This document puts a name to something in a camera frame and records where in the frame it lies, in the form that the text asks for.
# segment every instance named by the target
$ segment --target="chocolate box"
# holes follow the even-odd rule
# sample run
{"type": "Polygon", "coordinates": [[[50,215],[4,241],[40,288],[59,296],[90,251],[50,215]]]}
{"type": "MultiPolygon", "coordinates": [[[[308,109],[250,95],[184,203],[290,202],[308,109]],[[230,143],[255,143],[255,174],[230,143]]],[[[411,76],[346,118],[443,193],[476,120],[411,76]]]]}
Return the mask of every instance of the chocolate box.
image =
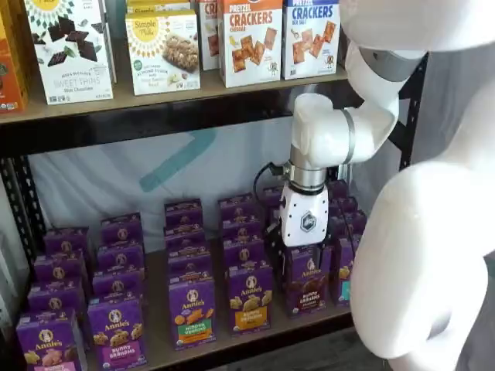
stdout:
{"type": "Polygon", "coordinates": [[[17,336],[28,371],[86,371],[83,341],[72,308],[26,313],[17,336]]]}
{"type": "Polygon", "coordinates": [[[215,341],[217,313],[211,271],[170,274],[169,310],[176,350],[215,341]]]}
{"type": "Polygon", "coordinates": [[[273,279],[266,261],[229,267],[227,286],[232,335],[270,328],[273,279]]]}
{"type": "Polygon", "coordinates": [[[203,225],[203,207],[200,199],[165,204],[165,225],[173,228],[179,224],[203,225]]]}
{"type": "Polygon", "coordinates": [[[101,221],[101,242],[104,245],[132,240],[143,241],[141,215],[139,213],[116,216],[101,221]]]}
{"type": "Polygon", "coordinates": [[[183,224],[175,228],[164,228],[165,246],[167,249],[204,243],[204,230],[200,224],[183,224]]]}
{"type": "Polygon", "coordinates": [[[324,245],[296,247],[285,252],[285,302],[288,315],[313,313],[328,302],[330,250],[324,245]]]}
{"type": "Polygon", "coordinates": [[[143,292],[142,271],[133,266],[116,265],[102,271],[94,272],[93,291],[95,295],[133,290],[143,292]]]}
{"type": "Polygon", "coordinates": [[[146,364],[138,295],[126,291],[93,298],[88,315],[101,369],[116,371],[146,364]]]}

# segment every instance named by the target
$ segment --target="chocolate image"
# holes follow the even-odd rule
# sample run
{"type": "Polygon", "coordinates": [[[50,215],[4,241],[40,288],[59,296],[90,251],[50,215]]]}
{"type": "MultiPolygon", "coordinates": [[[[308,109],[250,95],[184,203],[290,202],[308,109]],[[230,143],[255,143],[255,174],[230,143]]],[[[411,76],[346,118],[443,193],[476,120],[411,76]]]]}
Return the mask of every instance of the chocolate image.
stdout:
{"type": "Polygon", "coordinates": [[[67,54],[65,52],[58,52],[53,54],[52,59],[49,60],[48,62],[48,67],[55,66],[57,64],[62,64],[65,62],[65,59],[67,58],[67,54]]]}
{"type": "Polygon", "coordinates": [[[73,43],[76,43],[77,41],[83,41],[86,39],[86,36],[89,35],[89,32],[84,32],[84,31],[72,31],[68,37],[65,38],[65,41],[71,41],[73,43]]]}

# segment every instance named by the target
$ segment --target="shelf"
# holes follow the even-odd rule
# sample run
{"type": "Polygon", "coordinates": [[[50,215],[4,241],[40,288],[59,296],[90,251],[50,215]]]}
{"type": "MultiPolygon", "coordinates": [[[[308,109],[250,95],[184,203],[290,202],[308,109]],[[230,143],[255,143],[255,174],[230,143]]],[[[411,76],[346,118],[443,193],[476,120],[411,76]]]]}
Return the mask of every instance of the shelf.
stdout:
{"type": "MultiPolygon", "coordinates": [[[[196,348],[176,351],[169,332],[170,319],[166,300],[166,256],[163,252],[146,255],[148,265],[148,306],[145,308],[145,344],[148,364],[136,370],[209,369],[246,359],[313,339],[327,333],[352,327],[348,308],[330,306],[313,315],[289,319],[282,306],[280,294],[272,305],[271,329],[257,334],[232,338],[227,329],[227,299],[217,285],[217,340],[196,348]]],[[[94,354],[89,355],[88,369],[98,369],[94,354]]]]}

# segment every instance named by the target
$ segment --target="purple box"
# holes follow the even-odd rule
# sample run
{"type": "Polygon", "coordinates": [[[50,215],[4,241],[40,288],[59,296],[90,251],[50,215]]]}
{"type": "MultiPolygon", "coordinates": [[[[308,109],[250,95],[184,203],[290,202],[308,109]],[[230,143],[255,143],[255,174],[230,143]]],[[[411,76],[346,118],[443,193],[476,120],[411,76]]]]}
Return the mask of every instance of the purple box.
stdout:
{"type": "Polygon", "coordinates": [[[93,298],[88,315],[102,370],[117,371],[146,364],[138,295],[126,291],[93,298]]]}
{"type": "Polygon", "coordinates": [[[203,208],[200,199],[165,204],[165,225],[173,228],[179,224],[203,225],[203,208]]]}
{"type": "Polygon", "coordinates": [[[128,265],[138,268],[144,277],[145,257],[142,245],[138,242],[115,242],[98,249],[98,267],[101,270],[115,265],[128,265]]]}
{"type": "Polygon", "coordinates": [[[270,328],[273,278],[268,262],[248,261],[229,267],[227,286],[232,335],[270,328]]]}
{"type": "Polygon", "coordinates": [[[285,302],[289,317],[326,307],[330,250],[325,245],[285,251],[285,302]]]}
{"type": "Polygon", "coordinates": [[[17,336],[28,371],[86,371],[83,340],[72,308],[26,313],[17,336]]]}
{"type": "Polygon", "coordinates": [[[236,216],[222,221],[222,237],[246,237],[250,234],[261,235],[263,226],[256,215],[236,216]]]}
{"type": "Polygon", "coordinates": [[[211,271],[170,274],[169,307],[176,350],[216,340],[215,284],[211,271]]]}
{"type": "Polygon", "coordinates": [[[142,279],[142,272],[138,268],[116,265],[94,272],[93,291],[95,295],[107,295],[130,290],[142,294],[142,279]]]}
{"type": "Polygon", "coordinates": [[[204,243],[204,229],[200,224],[183,224],[175,228],[164,228],[165,247],[167,249],[204,243]]]}
{"type": "Polygon", "coordinates": [[[330,296],[335,305],[349,305],[350,274],[353,269],[354,253],[347,237],[333,242],[329,276],[330,296]]]}
{"type": "Polygon", "coordinates": [[[248,260],[266,260],[265,247],[260,234],[224,239],[225,267],[242,264],[248,260]]]}
{"type": "Polygon", "coordinates": [[[251,193],[221,199],[218,201],[218,206],[220,207],[221,220],[228,220],[236,216],[255,214],[257,212],[251,193]]]}
{"type": "Polygon", "coordinates": [[[139,213],[116,216],[101,221],[101,242],[103,245],[132,240],[143,241],[141,215],[139,213]]]}

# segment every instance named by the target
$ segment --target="cracker image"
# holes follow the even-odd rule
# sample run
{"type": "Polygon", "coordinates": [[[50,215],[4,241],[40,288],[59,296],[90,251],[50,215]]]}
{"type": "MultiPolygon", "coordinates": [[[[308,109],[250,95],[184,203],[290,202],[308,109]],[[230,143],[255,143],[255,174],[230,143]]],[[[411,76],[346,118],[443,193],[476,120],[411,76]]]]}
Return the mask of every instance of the cracker image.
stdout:
{"type": "Polygon", "coordinates": [[[254,46],[254,55],[251,57],[251,62],[260,65],[263,54],[265,54],[265,45],[257,41],[254,46]]]}
{"type": "Polygon", "coordinates": [[[325,32],[323,33],[323,38],[325,39],[325,42],[326,43],[331,43],[332,42],[333,34],[335,32],[335,28],[336,28],[336,24],[335,23],[333,23],[331,21],[327,21],[326,22],[325,32]]]}
{"type": "Polygon", "coordinates": [[[299,41],[292,44],[292,56],[294,58],[294,64],[304,62],[304,41],[299,41]]]}
{"type": "Polygon", "coordinates": [[[237,49],[232,52],[232,61],[234,62],[234,72],[240,72],[246,69],[242,49],[237,49]]]}
{"type": "Polygon", "coordinates": [[[311,50],[309,51],[309,53],[315,58],[318,58],[319,52],[323,46],[323,42],[324,40],[322,36],[320,35],[315,36],[315,40],[313,41],[311,50]]]}
{"type": "Polygon", "coordinates": [[[277,37],[277,30],[272,27],[266,29],[265,42],[264,45],[273,50],[273,44],[275,43],[275,38],[277,37]]]}
{"type": "Polygon", "coordinates": [[[254,55],[253,38],[251,35],[241,39],[242,56],[244,59],[252,58],[254,55]]]}

